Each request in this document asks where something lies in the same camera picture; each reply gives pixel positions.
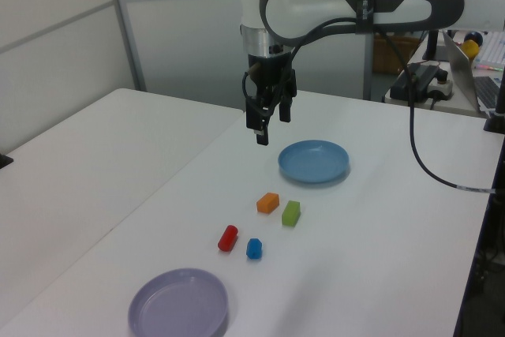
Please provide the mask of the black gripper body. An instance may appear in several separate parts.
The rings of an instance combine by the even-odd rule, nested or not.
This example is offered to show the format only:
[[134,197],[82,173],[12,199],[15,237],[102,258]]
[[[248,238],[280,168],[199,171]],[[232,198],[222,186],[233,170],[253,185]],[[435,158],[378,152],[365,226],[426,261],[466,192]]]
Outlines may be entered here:
[[250,75],[252,82],[256,85],[257,96],[266,96],[267,92],[272,92],[281,82],[285,69],[288,73],[287,91],[291,96],[295,96],[295,73],[289,63],[290,58],[291,53],[266,58],[248,55],[249,67],[253,67],[256,63],[260,64],[260,67]]

